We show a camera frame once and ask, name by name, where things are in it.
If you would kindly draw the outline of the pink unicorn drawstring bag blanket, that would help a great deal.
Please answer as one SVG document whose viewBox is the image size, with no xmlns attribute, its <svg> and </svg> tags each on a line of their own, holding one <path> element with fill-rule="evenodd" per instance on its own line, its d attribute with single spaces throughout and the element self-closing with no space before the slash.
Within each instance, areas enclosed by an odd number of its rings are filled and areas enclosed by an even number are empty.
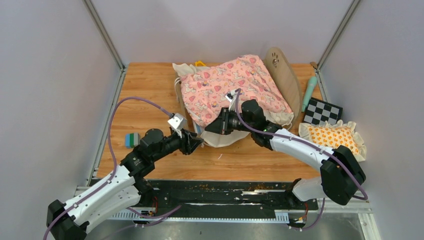
<svg viewBox="0 0 424 240">
<path fill-rule="evenodd" d="M 256 100 L 265 118 L 275 124 L 287 126 L 295 118 L 293 108 L 257 55 L 245 54 L 216 66 L 173 63 L 172 67 L 176 72 L 174 86 L 180 89 L 178 99 L 193 121 L 195 132 L 209 147 L 226 147 L 248 136 L 239 130 L 228 135 L 206 131 L 221 109 L 233 104 L 237 93 L 239 104 Z"/>
</svg>

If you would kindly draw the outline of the wooden striped pet bed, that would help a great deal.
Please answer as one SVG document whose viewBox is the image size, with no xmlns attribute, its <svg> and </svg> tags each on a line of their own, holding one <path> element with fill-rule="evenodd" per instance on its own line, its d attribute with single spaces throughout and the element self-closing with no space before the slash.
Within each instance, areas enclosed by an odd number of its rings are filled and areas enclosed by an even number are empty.
<svg viewBox="0 0 424 240">
<path fill-rule="evenodd" d="M 195 124 L 204 128 L 230 102 L 225 95 L 241 89 L 240 102 L 256 100 L 267 120 L 291 127 L 301 111 L 301 88 L 293 68 L 278 47 L 265 58 L 245 54 L 216 66 L 172 64 L 178 101 Z"/>
</svg>

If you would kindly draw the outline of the orange duck print pillow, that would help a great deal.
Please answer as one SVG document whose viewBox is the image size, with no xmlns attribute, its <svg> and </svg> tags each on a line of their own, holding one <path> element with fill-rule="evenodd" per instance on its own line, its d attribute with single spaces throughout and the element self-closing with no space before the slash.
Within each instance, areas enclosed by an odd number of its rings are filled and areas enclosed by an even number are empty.
<svg viewBox="0 0 424 240">
<path fill-rule="evenodd" d="M 301 138 L 321 146 L 333 149 L 345 146 L 358 162 L 364 162 L 367 157 L 367 148 L 361 135 L 355 131 L 356 125 L 354 121 L 344 123 L 342 120 L 334 125 L 327 121 L 322 125 L 300 123 L 298 134 Z"/>
</svg>

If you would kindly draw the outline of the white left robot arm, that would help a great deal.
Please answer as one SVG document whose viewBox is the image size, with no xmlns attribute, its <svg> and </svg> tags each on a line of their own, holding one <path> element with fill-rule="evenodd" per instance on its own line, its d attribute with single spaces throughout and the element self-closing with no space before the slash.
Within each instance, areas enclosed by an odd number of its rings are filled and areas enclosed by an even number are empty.
<svg viewBox="0 0 424 240">
<path fill-rule="evenodd" d="M 65 202 L 55 200 L 47 209 L 47 230 L 56 240 L 83 240 L 98 224 L 123 209 L 149 206 L 153 187 L 145 179 L 155 162 L 181 151 L 192 154 L 203 143 L 195 132 L 182 129 L 164 136 L 160 129 L 148 130 L 108 176 Z"/>
</svg>

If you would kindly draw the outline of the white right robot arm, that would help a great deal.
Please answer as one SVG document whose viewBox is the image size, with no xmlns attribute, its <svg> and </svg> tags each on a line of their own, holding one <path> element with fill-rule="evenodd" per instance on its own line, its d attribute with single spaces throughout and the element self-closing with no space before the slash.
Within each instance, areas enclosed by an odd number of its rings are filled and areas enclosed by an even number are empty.
<svg viewBox="0 0 424 240">
<path fill-rule="evenodd" d="M 364 171 L 346 146 L 327 147 L 292 134 L 267 120 L 256 100 L 242 103 L 240 112 L 222 108 L 205 131 L 219 135 L 248 132 L 257 145 L 288 154 L 317 170 L 319 177 L 298 178 L 289 186 L 285 201 L 292 209 L 317 198 L 329 198 L 345 206 L 352 198 L 358 197 L 356 192 L 362 190 L 366 180 Z"/>
</svg>

